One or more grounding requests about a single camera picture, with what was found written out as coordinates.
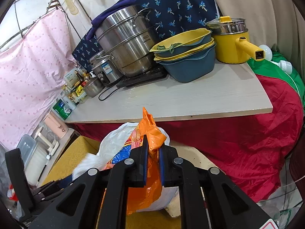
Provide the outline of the white paper tissue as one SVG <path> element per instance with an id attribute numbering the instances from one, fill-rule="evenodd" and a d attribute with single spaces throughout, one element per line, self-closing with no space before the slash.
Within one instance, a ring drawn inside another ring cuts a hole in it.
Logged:
<path id="1" fill-rule="evenodd" d="M 108 159 L 88 153 L 72 172 L 72 180 L 76 180 L 89 169 L 96 168 L 101 171 L 107 164 Z"/>

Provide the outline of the orange printed plastic bag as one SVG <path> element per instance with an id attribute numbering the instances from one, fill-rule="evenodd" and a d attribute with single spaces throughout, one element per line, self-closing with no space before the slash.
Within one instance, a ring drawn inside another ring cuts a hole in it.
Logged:
<path id="1" fill-rule="evenodd" d="M 144 182 L 144 186 L 140 188 L 144 188 L 147 185 L 146 182 L 148 176 L 153 178 L 157 177 L 160 186 L 162 186 L 158 152 L 168 137 L 157 127 L 153 116 L 148 113 L 145 108 L 143 108 L 143 117 L 137 124 L 134 134 L 140 138 L 136 141 L 136 146 L 132 149 L 135 150 L 141 148 L 140 153 L 136 155 L 136 158 L 140 161 L 137 167 L 138 178 Z M 132 150 L 130 151 L 129 158 L 132 157 Z"/>

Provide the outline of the white lined trash bin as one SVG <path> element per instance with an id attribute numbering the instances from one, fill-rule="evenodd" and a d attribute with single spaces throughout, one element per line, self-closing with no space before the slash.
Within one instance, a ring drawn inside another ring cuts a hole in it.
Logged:
<path id="1" fill-rule="evenodd" d="M 103 169 L 109 169 L 119 161 L 129 158 L 130 151 L 140 139 L 134 134 L 136 127 L 137 123 L 124 123 L 102 140 L 97 156 L 103 161 Z M 148 176 L 146 184 L 144 188 L 131 188 L 128 191 L 127 214 L 164 209 L 178 193 L 177 187 L 160 186 L 157 177 Z"/>

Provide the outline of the yellow patterned tablecloth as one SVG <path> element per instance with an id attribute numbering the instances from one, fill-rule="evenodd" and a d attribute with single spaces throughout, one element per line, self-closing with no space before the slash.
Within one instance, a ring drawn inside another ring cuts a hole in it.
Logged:
<path id="1" fill-rule="evenodd" d="M 98 152 L 100 142 L 79 136 L 71 145 L 64 150 L 58 161 L 49 171 L 43 184 L 64 179 L 72 174 L 76 166 L 90 154 Z M 181 228 L 180 217 L 173 218 L 170 215 L 171 209 L 157 211 L 134 212 L 126 216 L 126 228 Z"/>

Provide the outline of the pink electric kettle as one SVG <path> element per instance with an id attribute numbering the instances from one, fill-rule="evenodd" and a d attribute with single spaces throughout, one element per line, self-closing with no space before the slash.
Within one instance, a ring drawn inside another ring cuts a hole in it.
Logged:
<path id="1" fill-rule="evenodd" d="M 60 139 L 62 139 L 68 132 L 68 126 L 52 111 L 46 115 L 43 121 Z"/>

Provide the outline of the red cloth under counter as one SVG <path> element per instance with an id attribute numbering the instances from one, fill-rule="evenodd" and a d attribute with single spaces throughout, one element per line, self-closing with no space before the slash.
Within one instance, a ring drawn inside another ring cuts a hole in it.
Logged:
<path id="1" fill-rule="evenodd" d="M 201 151 L 255 202 L 280 186 L 284 158 L 301 134 L 304 108 L 298 73 L 258 79 L 272 103 L 271 113 L 158 123 L 171 140 Z"/>

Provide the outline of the green tin can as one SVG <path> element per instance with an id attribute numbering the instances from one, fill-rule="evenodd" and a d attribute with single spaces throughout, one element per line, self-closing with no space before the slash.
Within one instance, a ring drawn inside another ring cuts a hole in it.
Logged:
<path id="1" fill-rule="evenodd" d="M 62 99 L 58 99 L 58 101 L 54 104 L 53 110 L 63 119 L 66 120 L 71 114 L 72 110 L 67 106 Z"/>

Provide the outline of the small steel pot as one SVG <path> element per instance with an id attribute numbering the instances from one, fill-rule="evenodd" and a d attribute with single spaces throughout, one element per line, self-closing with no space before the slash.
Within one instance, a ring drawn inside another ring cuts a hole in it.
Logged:
<path id="1" fill-rule="evenodd" d="M 99 93 L 102 92 L 103 89 L 104 89 L 104 85 L 102 84 L 102 82 L 98 77 L 93 77 L 83 87 L 85 93 L 91 98 L 97 96 Z"/>

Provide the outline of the yellow seasoning packet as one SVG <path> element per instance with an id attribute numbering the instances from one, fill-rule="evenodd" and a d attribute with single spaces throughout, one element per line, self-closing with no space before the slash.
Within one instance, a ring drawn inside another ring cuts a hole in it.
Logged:
<path id="1" fill-rule="evenodd" d="M 82 95 L 82 93 L 84 93 L 83 86 L 78 85 L 77 88 L 75 89 L 75 93 L 78 97 L 80 97 Z"/>

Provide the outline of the black induction cooktop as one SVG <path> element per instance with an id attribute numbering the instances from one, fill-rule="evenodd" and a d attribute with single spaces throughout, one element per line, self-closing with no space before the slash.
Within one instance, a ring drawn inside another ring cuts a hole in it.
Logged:
<path id="1" fill-rule="evenodd" d="M 152 82 L 158 79 L 164 79 L 167 77 L 168 72 L 165 70 L 165 68 L 159 66 L 159 67 L 152 67 L 148 71 L 144 72 L 143 74 L 140 74 L 136 77 L 125 77 L 121 81 L 118 82 L 116 85 L 117 88 L 124 88 L 124 87 L 131 87 L 147 82 Z"/>

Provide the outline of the blue yellow stacked basins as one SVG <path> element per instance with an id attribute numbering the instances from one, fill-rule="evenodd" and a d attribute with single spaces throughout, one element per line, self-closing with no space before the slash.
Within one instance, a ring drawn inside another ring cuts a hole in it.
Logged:
<path id="1" fill-rule="evenodd" d="M 216 45 L 211 30 L 198 28 L 165 39 L 150 52 L 176 81 L 188 83 L 213 71 Z"/>

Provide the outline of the pink dotted curtain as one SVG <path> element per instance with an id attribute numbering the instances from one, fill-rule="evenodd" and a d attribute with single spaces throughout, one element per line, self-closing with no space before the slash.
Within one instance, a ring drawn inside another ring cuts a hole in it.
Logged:
<path id="1" fill-rule="evenodd" d="M 1 143 L 15 149 L 31 135 L 62 91 L 76 64 L 65 14 L 46 14 L 24 39 L 1 53 Z"/>

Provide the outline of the large steel steamer pot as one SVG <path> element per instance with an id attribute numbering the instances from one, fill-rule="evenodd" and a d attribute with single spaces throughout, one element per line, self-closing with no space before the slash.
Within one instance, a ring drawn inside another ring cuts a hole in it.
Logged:
<path id="1" fill-rule="evenodd" d="M 151 8 L 131 5 L 107 16 L 95 30 L 105 55 L 127 77 L 140 75 L 153 65 L 150 49 L 159 37 L 150 21 Z"/>

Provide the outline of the purple cloth on steamer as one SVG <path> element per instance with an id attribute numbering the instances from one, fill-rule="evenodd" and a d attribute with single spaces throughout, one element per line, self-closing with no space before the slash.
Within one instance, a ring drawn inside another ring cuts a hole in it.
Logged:
<path id="1" fill-rule="evenodd" d="M 123 9 L 125 7 L 131 6 L 136 2 L 136 0 L 121 0 L 114 4 L 112 7 L 108 8 L 98 16 L 96 16 L 92 23 L 92 27 L 87 33 L 86 39 L 91 40 L 92 37 L 94 36 L 95 31 L 99 27 L 99 25 L 109 16 L 112 15 L 113 13 L 119 11 L 120 9 Z"/>

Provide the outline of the blue patterned cloth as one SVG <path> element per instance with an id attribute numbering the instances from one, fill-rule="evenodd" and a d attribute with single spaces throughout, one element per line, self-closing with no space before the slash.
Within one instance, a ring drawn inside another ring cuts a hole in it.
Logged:
<path id="1" fill-rule="evenodd" d="M 205 27 L 206 22 L 219 16 L 215 0 L 136 0 L 133 5 L 152 9 L 149 18 L 159 42 L 184 31 Z M 90 71 L 89 60 L 103 49 L 95 34 L 91 40 L 87 40 L 86 36 L 87 34 L 78 43 L 72 55 L 82 67 Z"/>

